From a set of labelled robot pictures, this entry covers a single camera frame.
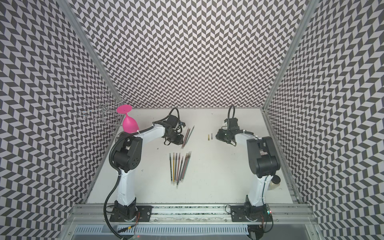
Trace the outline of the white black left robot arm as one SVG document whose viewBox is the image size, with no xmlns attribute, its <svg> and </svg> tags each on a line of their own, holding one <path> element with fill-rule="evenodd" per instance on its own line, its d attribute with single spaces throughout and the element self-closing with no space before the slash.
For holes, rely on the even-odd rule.
<svg viewBox="0 0 384 240">
<path fill-rule="evenodd" d="M 174 145 L 182 145 L 185 126 L 178 108 L 172 108 L 165 118 L 153 122 L 151 127 L 124 133 L 118 138 L 109 154 L 109 163 L 117 171 L 118 178 L 104 202 L 103 212 L 107 222 L 134 222 L 140 219 L 134 180 L 143 146 L 160 138 Z"/>
</svg>

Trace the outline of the teal pencil clear cap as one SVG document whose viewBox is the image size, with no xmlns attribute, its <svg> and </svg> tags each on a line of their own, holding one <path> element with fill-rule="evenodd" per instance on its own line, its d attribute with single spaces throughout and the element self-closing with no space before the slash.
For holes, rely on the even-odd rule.
<svg viewBox="0 0 384 240">
<path fill-rule="evenodd" d="M 186 171 L 187 171 L 187 168 L 188 168 L 189 160 L 191 158 L 191 154 L 192 154 L 192 152 L 188 152 L 187 157 L 185 159 L 185 164 L 184 164 L 184 170 L 183 170 L 183 174 L 182 174 L 182 178 L 181 178 L 181 183 L 185 179 L 185 175 L 186 175 Z"/>
</svg>

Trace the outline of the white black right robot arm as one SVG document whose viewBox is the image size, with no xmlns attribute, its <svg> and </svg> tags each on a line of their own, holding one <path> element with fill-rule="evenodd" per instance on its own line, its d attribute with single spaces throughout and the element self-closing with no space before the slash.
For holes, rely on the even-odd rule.
<svg viewBox="0 0 384 240">
<path fill-rule="evenodd" d="M 241 130 L 235 117 L 236 108 L 230 105 L 225 125 L 218 130 L 216 139 L 232 146 L 243 145 L 246 148 L 249 168 L 253 180 L 249 193 L 246 195 L 242 212 L 234 214 L 245 215 L 248 221 L 266 221 L 270 217 L 267 210 L 266 195 L 276 172 L 281 164 L 277 149 L 271 137 L 258 138 L 254 133 Z"/>
</svg>

